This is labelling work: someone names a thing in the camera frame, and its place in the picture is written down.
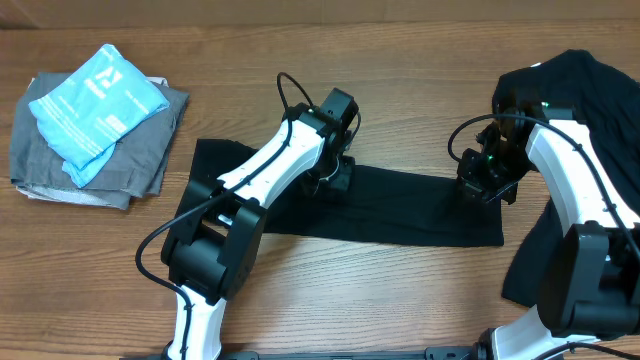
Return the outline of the black polo shirt with logo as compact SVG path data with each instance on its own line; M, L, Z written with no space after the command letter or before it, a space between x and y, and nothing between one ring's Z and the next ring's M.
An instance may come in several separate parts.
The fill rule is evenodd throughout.
M337 197L309 197L298 178L269 207L264 231L409 246L504 244L498 203L465 197L453 179L366 165Z

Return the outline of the plain black t-shirt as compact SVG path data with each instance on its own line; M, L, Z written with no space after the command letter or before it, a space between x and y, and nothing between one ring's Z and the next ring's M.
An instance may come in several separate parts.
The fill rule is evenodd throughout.
M639 211L639 82L596 60L586 50L567 50L536 67L502 75L492 110L507 98L531 93L540 101L575 107L609 179L626 204ZM525 307L536 304L545 269L563 239L559 215L548 201L519 247L506 274L502 297Z

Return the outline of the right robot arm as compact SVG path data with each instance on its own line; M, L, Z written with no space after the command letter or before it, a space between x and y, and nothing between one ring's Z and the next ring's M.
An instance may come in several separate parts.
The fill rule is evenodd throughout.
M639 332L639 215L617 192L571 108L543 102L486 114L481 149L457 158L469 197L513 203L529 171L540 173L559 215L562 240L538 298L517 320L487 330L470 359L559 359L589 349L620 359L608 342Z

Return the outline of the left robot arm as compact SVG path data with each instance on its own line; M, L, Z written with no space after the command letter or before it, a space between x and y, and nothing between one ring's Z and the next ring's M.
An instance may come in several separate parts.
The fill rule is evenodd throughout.
M164 359L216 359L228 300L251 272L267 211L295 181L306 195L340 196L354 168L344 152L361 115L352 101L290 108L276 135L211 183L191 182L168 225L161 261L177 298L173 340Z

